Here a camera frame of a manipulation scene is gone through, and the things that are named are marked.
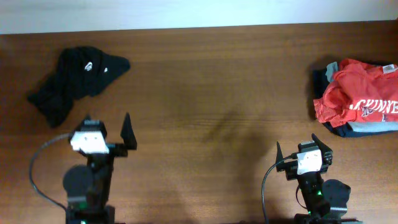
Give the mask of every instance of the wood grain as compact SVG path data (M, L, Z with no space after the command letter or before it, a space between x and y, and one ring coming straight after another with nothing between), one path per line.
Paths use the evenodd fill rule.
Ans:
M334 150L325 179L351 186L348 217L398 219L397 134L332 135L313 119L310 71L346 57L398 62L392 22L203 29L126 30L0 36L1 223L63 223L65 214L34 193L27 168L34 151L71 131L86 114L119 141L130 112L139 150L115 161L109 204L126 223L262 222L261 180L311 133ZM94 98L75 102L50 129L26 100L65 47L92 45L128 58L132 69ZM35 165L38 185L65 203L62 177L85 159L67 142ZM273 172L266 184L273 219L305 211L295 181Z

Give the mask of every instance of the stack of clothes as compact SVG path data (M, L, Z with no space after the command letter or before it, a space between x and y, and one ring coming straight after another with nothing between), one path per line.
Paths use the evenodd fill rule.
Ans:
M313 71L319 122L341 137L398 131L398 67L353 59Z

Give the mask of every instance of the black cable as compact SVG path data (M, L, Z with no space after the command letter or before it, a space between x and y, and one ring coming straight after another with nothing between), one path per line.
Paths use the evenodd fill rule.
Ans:
M297 203L298 203L301 207L303 207L304 209L307 209L305 206L303 206L303 205L299 202L299 198L297 197L297 193L299 192L299 189L300 189L300 186L298 185L298 186L297 186L297 189L296 189L296 200L297 200Z
M293 159L294 155L295 155L295 153L293 153L290 156L287 156L287 157L283 158L281 161L279 161L279 162L275 163L274 165L272 165L268 169L268 171L266 172L266 174L265 174L265 176L264 176L264 178L262 180L262 186L261 186L262 212L264 214L264 219L266 220L266 224L268 224L268 217L267 217L267 213L266 213L266 202L264 201L264 190L265 190L265 187L266 187L267 176L273 170L273 168L275 168L277 165L279 165L280 163L282 163L282 162L284 162L284 161L286 161L288 159Z
M55 204L56 206L61 207L62 209L65 210L65 212L67 211L67 208L62 205L60 202L57 202L54 199L51 199L49 196L45 195L41 190L39 190L39 188L36 186L35 182L33 181L33 177L32 177L32 171L33 171L33 164L37 158L37 156L39 155L39 153L45 149L46 147L48 147L49 145L53 144L56 141L59 141L61 139L65 139L68 138L70 136L70 134L61 134L47 142L45 142L42 146L40 146L40 148L35 152L35 154L33 155L32 159L30 160L30 165L29 165L29 180L30 180L30 184L32 184L33 189L35 189L35 191L43 198L47 199L49 202Z

